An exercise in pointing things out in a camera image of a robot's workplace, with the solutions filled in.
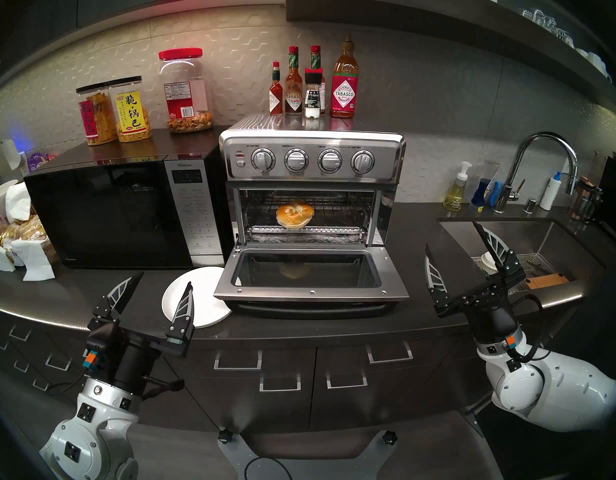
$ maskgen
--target snack jar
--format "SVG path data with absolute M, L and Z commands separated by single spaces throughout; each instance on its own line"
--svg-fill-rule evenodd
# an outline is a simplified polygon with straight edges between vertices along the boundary
M 148 112 L 142 107 L 142 76 L 108 81 L 108 88 L 115 106 L 119 142 L 148 139 L 151 128 Z
M 159 52 L 159 67 L 168 107 L 166 126 L 171 132 L 197 132 L 213 126 L 210 97 L 204 84 L 201 48 Z
M 115 114 L 108 93 L 108 82 L 80 87 L 75 92 L 89 146 L 97 146 L 117 139 Z

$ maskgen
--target red bottle cap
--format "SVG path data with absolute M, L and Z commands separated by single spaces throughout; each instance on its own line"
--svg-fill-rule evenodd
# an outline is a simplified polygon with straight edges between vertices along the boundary
M 199 58 L 202 56 L 201 48 L 175 48 L 165 49 L 159 52 L 160 60 L 180 60 L 182 58 Z

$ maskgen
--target red label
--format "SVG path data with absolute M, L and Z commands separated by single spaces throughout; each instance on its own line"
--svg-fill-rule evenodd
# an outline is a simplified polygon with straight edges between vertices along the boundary
M 164 84 L 163 90 L 166 94 L 166 105 L 168 106 L 169 118 L 185 119 L 195 115 L 189 82 Z
M 332 76 L 330 108 L 337 111 L 355 111 L 357 104 L 357 76 L 335 74 Z
M 83 128 L 86 131 L 86 137 L 92 139 L 97 137 L 97 124 L 95 123 L 95 114 L 92 110 L 91 100 L 87 99 L 79 104 L 79 111 L 82 115 Z

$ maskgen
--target drawer handle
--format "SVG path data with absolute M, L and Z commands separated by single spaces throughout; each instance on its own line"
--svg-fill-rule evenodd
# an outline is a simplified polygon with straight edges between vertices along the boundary
M 336 389 L 348 388 L 348 389 L 350 389 L 352 387 L 367 387 L 368 386 L 368 381 L 365 378 L 365 373 L 362 372 L 361 378 L 362 378 L 362 382 L 363 383 L 358 383 L 357 385 L 339 385 L 339 386 L 336 386 L 336 385 L 332 385 L 332 383 L 330 383 L 330 375 L 326 374 L 326 384 L 328 385 L 328 388 L 330 388 L 330 389 L 333 389 L 333 388 L 336 388 Z
M 2 345 L 0 345 L 0 349 L 1 349 L 2 351 L 5 351 L 7 347 L 8 347 L 8 341 L 6 341 L 6 343 L 5 343 L 3 346 L 2 346 Z
M 229 371 L 257 371 L 257 370 L 261 370 L 261 357 L 263 355 L 262 351 L 257 351 L 257 366 L 255 367 L 249 367 L 249 368 L 227 368 L 224 366 L 219 366 L 219 357 L 221 356 L 221 353 L 217 353 L 217 356 L 215 357 L 215 366 L 213 367 L 213 370 L 229 370 Z
M 53 357 L 53 353 L 50 353 L 48 355 L 48 358 L 46 358 L 46 362 L 44 363 L 44 365 L 50 366 L 51 368 L 54 368 L 55 370 L 68 371 L 68 367 L 70 366 L 70 363 L 72 363 L 73 361 L 73 360 L 68 360 L 68 363 L 66 363 L 66 366 L 62 368 L 61 366 L 55 366 L 55 365 L 50 364 L 50 359 L 52 357 Z
M 403 345 L 406 348 L 406 351 L 408 351 L 408 356 L 406 356 L 405 358 L 396 358 L 394 360 L 375 360 L 373 358 L 373 351 L 370 350 L 370 346 L 368 345 L 365 347 L 365 352 L 368 353 L 368 361 L 370 361 L 371 365 L 376 365 L 378 363 L 395 363 L 397 361 L 409 361 L 412 359 L 412 351 L 410 350 L 410 346 L 406 341 L 403 341 Z
M 12 365 L 15 369 L 18 369 L 20 372 L 22 373 L 26 373 L 28 371 L 28 367 L 30 366 L 30 363 L 26 363 L 26 367 L 25 368 L 19 368 L 17 366 L 17 363 L 19 362 L 19 360 L 15 360 L 15 363 Z
M 46 392 L 48 390 L 48 382 L 46 382 L 46 385 L 44 387 L 40 387 L 39 385 L 37 385 L 37 379 L 32 381 L 32 386 L 37 387 L 38 389 L 40 389 L 40 391 L 43 392 Z
M 302 376 L 301 375 L 297 375 L 297 388 L 269 388 L 269 389 L 265 389 L 264 388 L 264 377 L 259 378 L 259 392 L 294 392 L 294 391 L 301 391 L 302 389 Z
M 28 331 L 28 333 L 26 334 L 26 337 L 21 338 L 21 337 L 17 337 L 15 334 L 13 334 L 13 332 L 15 331 L 15 329 L 17 328 L 17 325 L 13 325 L 11 328 L 11 331 L 8 333 L 8 335 L 10 335 L 13 338 L 16 338 L 18 341 L 22 341 L 22 342 L 26 342 L 28 340 L 28 338 L 30 337 L 30 330 Z

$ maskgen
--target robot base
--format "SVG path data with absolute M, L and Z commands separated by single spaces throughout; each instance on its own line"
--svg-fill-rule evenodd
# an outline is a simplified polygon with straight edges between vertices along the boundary
M 219 433 L 217 445 L 237 470 L 238 480 L 375 480 L 377 473 L 395 450 L 397 436 L 381 431 L 368 447 L 352 459 L 271 459 L 259 457 L 239 434 L 227 430 Z

